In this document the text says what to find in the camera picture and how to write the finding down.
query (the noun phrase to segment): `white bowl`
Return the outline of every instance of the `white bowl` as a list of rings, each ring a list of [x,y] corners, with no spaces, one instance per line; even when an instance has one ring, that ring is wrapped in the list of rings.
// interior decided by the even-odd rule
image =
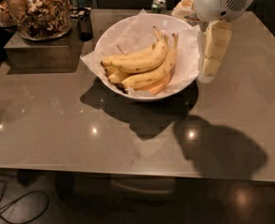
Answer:
[[[154,25],[169,37],[173,33],[179,35],[177,60],[172,69],[172,79],[167,87],[157,95],[152,95],[147,91],[125,93],[109,83],[104,69],[100,65],[101,58],[105,55],[121,53],[120,49],[123,52],[130,52],[147,47],[155,40],[152,30]],[[186,88],[199,74],[198,31],[198,27],[191,27],[184,21],[168,15],[140,14],[129,17],[111,26],[101,36],[95,47],[93,67],[89,66],[89,68],[110,90],[124,97],[141,102],[169,97]]]

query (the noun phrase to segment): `table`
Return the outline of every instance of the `table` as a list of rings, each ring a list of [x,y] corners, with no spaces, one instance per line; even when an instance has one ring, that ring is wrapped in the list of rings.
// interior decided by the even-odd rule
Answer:
[[[133,12],[94,9],[95,40],[97,17]],[[212,83],[154,104],[115,95],[82,62],[0,75],[0,168],[275,181],[275,38],[252,12],[232,30]]]

